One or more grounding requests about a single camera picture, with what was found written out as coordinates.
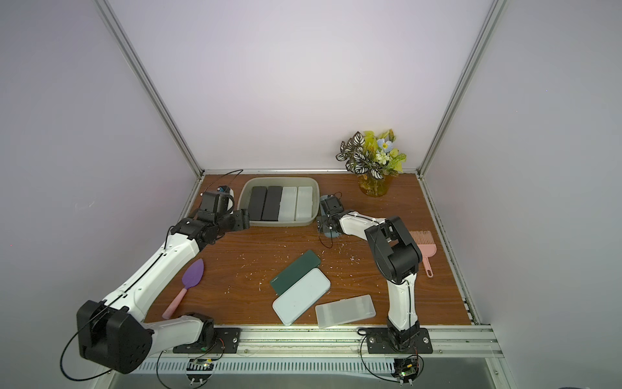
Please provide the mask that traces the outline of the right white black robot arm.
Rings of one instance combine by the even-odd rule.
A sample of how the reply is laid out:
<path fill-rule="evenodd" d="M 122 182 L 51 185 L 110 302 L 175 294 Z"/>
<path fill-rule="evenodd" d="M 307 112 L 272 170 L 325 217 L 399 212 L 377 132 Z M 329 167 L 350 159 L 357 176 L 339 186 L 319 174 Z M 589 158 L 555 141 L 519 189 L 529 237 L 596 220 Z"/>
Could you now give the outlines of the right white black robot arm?
<path fill-rule="evenodd" d="M 375 218 L 348 211 L 334 195 L 322 197 L 319 208 L 319 231 L 358 237 L 369 244 L 376 267 L 387 281 L 390 342 L 400 352 L 408 350 L 420 333 L 416 280 L 423 256 L 405 223 L 400 217 Z"/>

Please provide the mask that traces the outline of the teal blue pencil case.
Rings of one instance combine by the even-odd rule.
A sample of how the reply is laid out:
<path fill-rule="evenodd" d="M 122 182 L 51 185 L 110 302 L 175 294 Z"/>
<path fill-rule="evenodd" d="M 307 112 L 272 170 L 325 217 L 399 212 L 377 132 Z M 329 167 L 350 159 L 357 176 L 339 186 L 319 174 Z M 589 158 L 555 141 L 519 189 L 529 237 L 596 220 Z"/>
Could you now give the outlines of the teal blue pencil case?
<path fill-rule="evenodd" d="M 333 230 L 329 225 L 329 218 L 327 212 L 325 210 L 326 201 L 329 198 L 328 195 L 322 195 L 319 198 L 319 214 L 316 218 L 317 222 L 317 231 L 320 234 L 323 234 L 327 238 L 337 238 L 340 236 L 340 233 L 336 230 Z"/>

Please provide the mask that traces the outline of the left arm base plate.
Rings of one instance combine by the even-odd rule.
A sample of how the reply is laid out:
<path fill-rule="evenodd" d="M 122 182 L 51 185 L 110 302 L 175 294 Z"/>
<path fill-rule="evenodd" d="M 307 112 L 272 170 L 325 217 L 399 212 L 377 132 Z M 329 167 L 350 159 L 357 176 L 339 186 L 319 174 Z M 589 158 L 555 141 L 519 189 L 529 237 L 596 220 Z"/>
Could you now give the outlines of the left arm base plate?
<path fill-rule="evenodd" d="M 174 347 L 173 353 L 234 354 L 237 352 L 240 340 L 241 329 L 239 327 L 212 327 L 205 334 L 202 334 L 196 342 Z"/>

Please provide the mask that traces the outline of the translucent white pencil case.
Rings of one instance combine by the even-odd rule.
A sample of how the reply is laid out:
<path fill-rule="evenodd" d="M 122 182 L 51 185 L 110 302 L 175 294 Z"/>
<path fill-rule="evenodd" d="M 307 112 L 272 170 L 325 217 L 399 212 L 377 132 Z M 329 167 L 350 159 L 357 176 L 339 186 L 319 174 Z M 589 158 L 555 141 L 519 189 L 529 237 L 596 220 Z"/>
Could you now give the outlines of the translucent white pencil case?
<path fill-rule="evenodd" d="M 313 194 L 312 186 L 298 186 L 296 199 L 296 221 L 310 219 L 313 215 Z"/>
<path fill-rule="evenodd" d="M 319 328 L 350 324 L 376 316 L 370 295 L 333 301 L 315 307 Z"/>
<path fill-rule="evenodd" d="M 296 215 L 297 187 L 284 186 L 278 222 L 291 222 Z"/>

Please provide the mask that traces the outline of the grey-green plastic storage box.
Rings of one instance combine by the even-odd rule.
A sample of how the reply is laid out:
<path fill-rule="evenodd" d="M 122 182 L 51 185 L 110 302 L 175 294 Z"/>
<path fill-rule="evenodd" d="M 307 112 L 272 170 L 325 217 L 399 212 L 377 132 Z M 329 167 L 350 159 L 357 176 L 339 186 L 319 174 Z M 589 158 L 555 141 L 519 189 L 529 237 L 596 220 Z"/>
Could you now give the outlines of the grey-green plastic storage box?
<path fill-rule="evenodd" d="M 243 186 L 238 208 L 248 210 L 251 226 L 302 227 L 316 219 L 319 198 L 313 178 L 259 177 Z"/>

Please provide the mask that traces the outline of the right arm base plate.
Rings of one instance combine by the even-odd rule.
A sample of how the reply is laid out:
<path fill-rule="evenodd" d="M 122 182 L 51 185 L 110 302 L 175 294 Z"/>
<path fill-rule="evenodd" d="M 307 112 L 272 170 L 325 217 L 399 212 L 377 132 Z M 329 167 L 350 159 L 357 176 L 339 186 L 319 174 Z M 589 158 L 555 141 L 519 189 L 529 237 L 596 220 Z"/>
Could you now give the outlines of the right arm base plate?
<path fill-rule="evenodd" d="M 365 348 L 370 354 L 432 354 L 432 340 L 427 328 L 415 327 L 397 332 L 388 327 L 364 327 Z"/>

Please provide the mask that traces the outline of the translucent white pencil case front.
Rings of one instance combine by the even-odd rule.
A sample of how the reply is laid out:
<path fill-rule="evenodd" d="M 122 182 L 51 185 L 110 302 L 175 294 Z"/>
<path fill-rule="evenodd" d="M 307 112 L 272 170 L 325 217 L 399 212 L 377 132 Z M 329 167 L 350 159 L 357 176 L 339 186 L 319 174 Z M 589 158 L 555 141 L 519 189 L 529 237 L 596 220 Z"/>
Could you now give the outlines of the translucent white pencil case front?
<path fill-rule="evenodd" d="M 370 295 L 333 301 L 315 307 L 319 328 L 350 324 L 376 316 Z"/>

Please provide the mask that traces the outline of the dark grey pencil case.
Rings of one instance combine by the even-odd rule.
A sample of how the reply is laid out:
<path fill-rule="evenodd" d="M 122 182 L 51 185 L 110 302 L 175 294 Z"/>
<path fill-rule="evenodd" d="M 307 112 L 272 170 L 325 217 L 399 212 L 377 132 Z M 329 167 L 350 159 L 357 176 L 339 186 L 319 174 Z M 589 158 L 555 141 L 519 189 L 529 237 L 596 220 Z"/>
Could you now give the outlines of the dark grey pencil case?
<path fill-rule="evenodd" d="M 267 197 L 266 186 L 254 186 L 250 193 L 248 212 L 253 221 L 262 220 L 262 214 Z"/>
<path fill-rule="evenodd" d="M 269 186 L 267 188 L 261 221 L 272 222 L 279 219 L 282 194 L 282 186 Z"/>

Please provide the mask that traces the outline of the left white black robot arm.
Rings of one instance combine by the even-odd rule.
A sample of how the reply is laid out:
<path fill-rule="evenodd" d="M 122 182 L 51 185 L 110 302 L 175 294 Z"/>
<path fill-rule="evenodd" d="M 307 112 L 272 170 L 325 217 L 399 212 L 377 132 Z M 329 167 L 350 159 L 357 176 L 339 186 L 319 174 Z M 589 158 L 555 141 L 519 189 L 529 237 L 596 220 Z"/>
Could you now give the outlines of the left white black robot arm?
<path fill-rule="evenodd" d="M 86 301 L 76 314 L 79 355 L 129 374 L 146 358 L 170 348 L 209 350 L 216 334 L 213 319 L 204 314 L 175 319 L 169 310 L 160 322 L 145 319 L 168 283 L 200 251 L 226 233 L 249 228 L 248 212 L 234 205 L 228 186 L 205 192 L 199 208 L 168 230 L 164 243 L 134 275 L 101 301 Z"/>

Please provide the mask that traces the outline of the dark green pencil case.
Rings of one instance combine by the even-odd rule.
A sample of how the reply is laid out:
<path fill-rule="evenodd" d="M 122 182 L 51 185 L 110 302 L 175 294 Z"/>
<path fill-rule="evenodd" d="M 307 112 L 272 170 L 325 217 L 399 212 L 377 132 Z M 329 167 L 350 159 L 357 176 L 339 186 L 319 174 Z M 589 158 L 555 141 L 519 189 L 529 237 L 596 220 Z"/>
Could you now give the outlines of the dark green pencil case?
<path fill-rule="evenodd" d="M 319 267 L 320 264 L 321 259 L 312 250 L 308 250 L 271 280 L 271 287 L 277 296 L 281 296 L 308 272 Z"/>

